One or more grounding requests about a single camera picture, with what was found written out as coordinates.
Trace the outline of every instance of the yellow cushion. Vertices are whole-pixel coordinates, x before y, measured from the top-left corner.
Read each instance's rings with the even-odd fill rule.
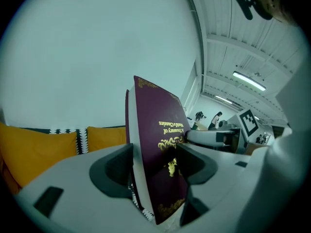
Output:
[[[20,191],[21,187],[14,180],[14,178],[12,177],[8,167],[4,163],[4,160],[3,160],[3,157],[1,154],[1,149],[0,149],[0,173],[1,173],[1,176],[4,180],[4,182],[6,183],[9,191],[12,194],[17,194]]]
[[[24,187],[55,163],[76,155],[77,133],[44,134],[0,123],[0,149],[10,173]]]
[[[104,148],[126,143],[125,127],[120,128],[87,128],[88,151],[93,152]]]

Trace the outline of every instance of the white wall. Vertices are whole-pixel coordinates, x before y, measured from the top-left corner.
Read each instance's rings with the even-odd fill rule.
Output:
[[[184,104],[184,107],[187,109],[186,116],[189,116],[194,108],[194,105],[196,104],[196,101],[198,100],[200,93],[201,93],[201,81],[200,76],[197,76],[193,82],[192,88],[190,90],[190,93],[187,97],[187,100]]]
[[[27,0],[0,45],[9,125],[124,125],[133,75],[181,96],[199,41],[187,0]]]
[[[293,131],[290,127],[285,127],[282,136],[288,136],[292,133],[293,133]]]
[[[202,95],[199,97],[196,104],[194,105],[189,117],[194,120],[195,114],[199,111],[202,111],[203,114],[207,117],[206,119],[201,121],[201,123],[206,127],[209,126],[213,117],[220,111],[223,113],[223,115],[220,117],[219,121],[228,120],[237,113],[236,111]]]
[[[183,106],[185,106],[186,104],[186,101],[191,93],[191,89],[193,87],[193,84],[194,84],[194,81],[196,79],[196,71],[195,71],[195,65],[193,65],[193,68],[191,70],[191,73],[189,75],[189,78],[187,80],[187,83],[186,83],[186,86],[184,88],[184,91],[181,95],[181,97],[179,98],[180,99],[180,102]]]
[[[266,142],[266,145],[272,145],[275,141],[273,129],[271,126],[265,125],[264,126],[264,133],[266,132],[267,135],[270,135],[269,140]]]

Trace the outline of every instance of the ceiling light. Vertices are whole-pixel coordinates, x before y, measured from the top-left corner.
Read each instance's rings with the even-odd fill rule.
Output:
[[[226,101],[227,103],[230,103],[230,104],[232,104],[232,102],[230,102],[229,100],[227,100],[227,99],[223,99],[222,97],[219,97],[219,96],[215,96],[215,97],[217,97],[218,99],[221,99],[221,100],[223,100],[223,101]]]
[[[264,87],[263,85],[259,84],[257,81],[255,81],[255,80],[253,80],[253,79],[251,79],[251,78],[249,78],[249,77],[247,77],[247,76],[245,76],[245,75],[243,75],[243,74],[241,74],[239,72],[234,71],[233,72],[233,76],[235,76],[235,77],[237,77],[239,79],[242,79],[242,80],[252,84],[253,86],[257,87],[261,91],[264,91],[266,89],[266,87]]]

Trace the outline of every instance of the maroon book cover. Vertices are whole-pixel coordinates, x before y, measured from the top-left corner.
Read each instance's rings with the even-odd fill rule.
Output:
[[[161,87],[134,76],[140,147],[148,192],[157,224],[185,201],[187,183],[178,161],[165,163],[169,148],[185,142],[190,130],[180,100]]]

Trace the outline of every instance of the book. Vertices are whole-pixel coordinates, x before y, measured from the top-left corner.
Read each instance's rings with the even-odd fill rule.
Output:
[[[174,158],[177,143],[190,130],[180,100],[174,94],[134,76],[126,94],[126,129],[133,143],[133,187],[140,206],[168,219],[185,201],[187,183]]]

